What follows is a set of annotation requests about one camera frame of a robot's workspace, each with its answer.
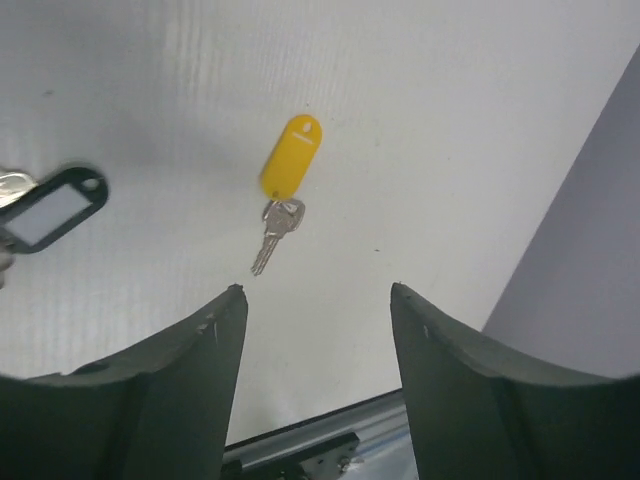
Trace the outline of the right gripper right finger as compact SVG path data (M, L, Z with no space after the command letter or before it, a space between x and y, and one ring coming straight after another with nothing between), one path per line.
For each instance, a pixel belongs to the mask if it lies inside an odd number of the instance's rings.
M639 380L561 367L450 317L406 285L391 321L423 479L635 479Z

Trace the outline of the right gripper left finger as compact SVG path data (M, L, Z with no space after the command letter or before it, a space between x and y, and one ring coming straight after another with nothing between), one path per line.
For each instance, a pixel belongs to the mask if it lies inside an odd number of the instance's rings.
M69 374L1 380L5 479L216 479L248 302L242 287Z

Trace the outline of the yellow tagged key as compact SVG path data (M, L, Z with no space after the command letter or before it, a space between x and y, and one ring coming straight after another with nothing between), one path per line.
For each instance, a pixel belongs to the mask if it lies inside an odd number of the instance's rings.
M268 204L262 215L262 246L251 267L254 276L262 274L278 243L302 223L306 207L294 196L322 138L322 127L313 116L293 117L284 127L261 172L260 187Z

